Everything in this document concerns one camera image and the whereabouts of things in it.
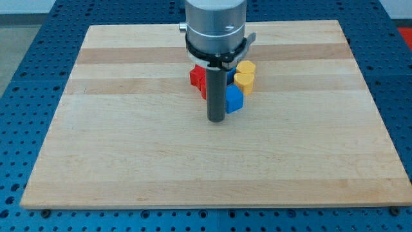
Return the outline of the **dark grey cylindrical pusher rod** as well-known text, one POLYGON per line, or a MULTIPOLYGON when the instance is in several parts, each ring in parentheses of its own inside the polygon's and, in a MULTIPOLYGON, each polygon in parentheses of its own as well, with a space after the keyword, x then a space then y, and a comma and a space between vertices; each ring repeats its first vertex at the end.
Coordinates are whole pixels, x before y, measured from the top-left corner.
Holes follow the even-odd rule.
POLYGON ((227 73, 206 69, 207 118, 211 122, 221 122, 225 118, 227 73))

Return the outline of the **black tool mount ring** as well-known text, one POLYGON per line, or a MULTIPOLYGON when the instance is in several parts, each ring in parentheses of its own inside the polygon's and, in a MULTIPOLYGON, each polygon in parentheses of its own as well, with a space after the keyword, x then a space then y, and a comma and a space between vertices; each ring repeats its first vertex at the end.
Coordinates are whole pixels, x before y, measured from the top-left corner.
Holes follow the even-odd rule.
POLYGON ((230 71, 233 69, 233 67, 237 66, 238 63, 245 58, 250 45, 255 40, 256 33, 253 32, 249 34, 248 37, 244 37, 240 45, 234 50, 227 53, 211 54, 197 50, 188 40, 187 35, 185 35, 186 50, 189 59, 198 66, 213 71, 230 71))

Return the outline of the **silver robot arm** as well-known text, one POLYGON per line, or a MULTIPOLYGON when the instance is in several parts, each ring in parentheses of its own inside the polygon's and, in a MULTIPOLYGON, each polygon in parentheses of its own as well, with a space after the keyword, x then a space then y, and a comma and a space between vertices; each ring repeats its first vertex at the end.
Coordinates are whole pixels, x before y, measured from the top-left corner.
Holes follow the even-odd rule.
POLYGON ((187 55, 205 68, 207 118, 221 122, 226 114, 227 73, 246 56, 256 33, 245 35, 246 0, 185 0, 187 55))

